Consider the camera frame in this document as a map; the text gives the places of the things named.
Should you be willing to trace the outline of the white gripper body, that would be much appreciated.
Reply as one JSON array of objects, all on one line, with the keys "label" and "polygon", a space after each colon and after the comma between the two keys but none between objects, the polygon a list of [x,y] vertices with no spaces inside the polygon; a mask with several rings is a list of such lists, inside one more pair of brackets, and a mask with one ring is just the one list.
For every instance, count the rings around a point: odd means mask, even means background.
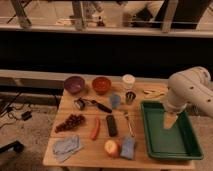
[{"label": "white gripper body", "polygon": [[175,124],[178,117],[179,117],[179,113],[172,113],[172,112],[165,111],[164,122],[163,122],[164,128],[170,129]]}]

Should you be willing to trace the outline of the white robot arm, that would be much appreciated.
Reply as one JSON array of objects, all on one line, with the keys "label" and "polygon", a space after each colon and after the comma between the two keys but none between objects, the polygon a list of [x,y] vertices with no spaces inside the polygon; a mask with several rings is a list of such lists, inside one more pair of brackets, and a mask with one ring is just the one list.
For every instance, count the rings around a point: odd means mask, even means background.
[{"label": "white robot arm", "polygon": [[165,109],[163,126],[173,127],[181,112],[191,103],[213,118],[213,91],[209,88],[211,75],[204,67],[193,67],[172,74],[168,92],[161,102]]}]

